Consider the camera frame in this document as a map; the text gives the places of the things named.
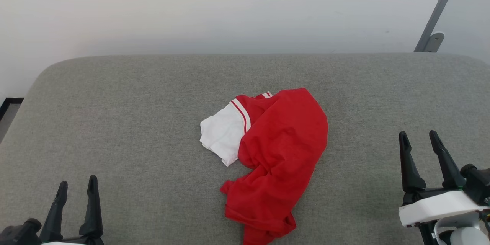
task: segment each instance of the red stripe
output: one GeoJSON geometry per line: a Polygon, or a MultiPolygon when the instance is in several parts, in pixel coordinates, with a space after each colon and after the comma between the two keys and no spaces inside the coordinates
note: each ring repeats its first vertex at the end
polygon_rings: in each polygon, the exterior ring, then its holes
{"type": "Polygon", "coordinates": [[[234,102],[231,102],[231,103],[233,103],[233,105],[236,107],[236,109],[238,110],[238,112],[240,112],[240,114],[242,114],[242,118],[243,118],[243,132],[246,133],[247,132],[247,120],[245,119],[245,115],[243,114],[243,112],[240,110],[240,108],[238,108],[238,106],[234,102]]]}

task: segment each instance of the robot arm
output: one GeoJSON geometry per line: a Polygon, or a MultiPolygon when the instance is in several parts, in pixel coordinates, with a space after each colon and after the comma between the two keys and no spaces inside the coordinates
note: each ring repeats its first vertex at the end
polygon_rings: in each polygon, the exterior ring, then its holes
{"type": "Polygon", "coordinates": [[[424,245],[490,245],[479,226],[481,219],[490,229],[487,216],[490,213],[490,170],[465,165],[459,171],[438,134],[432,130],[429,137],[443,173],[442,188],[426,188],[413,162],[408,137],[403,131],[399,134],[405,192],[399,208],[402,225],[418,227],[424,245]],[[457,229],[441,231],[445,227],[457,229]]]}
{"type": "Polygon", "coordinates": [[[0,233],[0,245],[103,245],[101,236],[104,233],[102,226],[102,214],[100,211],[100,197],[98,194],[98,181],[95,175],[89,180],[87,195],[87,212],[85,222],[80,226],[80,237],[63,238],[61,235],[61,217],[63,206],[66,203],[68,183],[61,182],[58,192],[47,214],[41,234],[36,233],[41,229],[41,223],[36,219],[28,219],[23,225],[9,226],[0,233]]]}

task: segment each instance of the white sleeve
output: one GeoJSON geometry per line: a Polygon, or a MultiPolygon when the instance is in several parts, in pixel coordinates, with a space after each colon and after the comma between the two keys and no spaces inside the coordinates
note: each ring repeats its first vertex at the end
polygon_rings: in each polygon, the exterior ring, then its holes
{"type": "Polygon", "coordinates": [[[201,122],[201,143],[229,166],[238,160],[244,132],[243,117],[231,103],[201,122]]]}

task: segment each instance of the white wall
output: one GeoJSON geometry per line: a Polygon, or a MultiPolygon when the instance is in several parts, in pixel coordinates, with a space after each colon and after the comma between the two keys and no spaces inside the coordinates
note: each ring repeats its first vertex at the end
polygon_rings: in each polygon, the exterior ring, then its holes
{"type": "Polygon", "coordinates": [[[109,54],[411,52],[437,0],[0,0],[0,88],[109,54]]]}
{"type": "Polygon", "coordinates": [[[490,0],[448,0],[434,32],[445,35],[438,53],[468,55],[490,64],[490,0]]]}
{"type": "Polygon", "coordinates": [[[5,98],[7,98],[5,93],[0,91],[0,105],[2,105],[2,103],[5,101],[5,98]]]}

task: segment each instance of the padded table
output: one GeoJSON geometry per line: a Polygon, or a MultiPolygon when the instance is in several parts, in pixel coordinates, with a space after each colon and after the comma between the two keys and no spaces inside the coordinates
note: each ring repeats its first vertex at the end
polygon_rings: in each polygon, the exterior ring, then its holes
{"type": "Polygon", "coordinates": [[[98,177],[107,245],[241,244],[219,188],[250,170],[199,142],[236,95],[306,87],[328,117],[327,149],[273,244],[422,244],[398,217],[398,133],[428,187],[443,181],[429,131],[459,167],[490,167],[490,67],[429,53],[142,55],[63,61],[32,85],[0,144],[0,226],[44,223],[68,181],[62,234],[77,236],[98,177]]]}

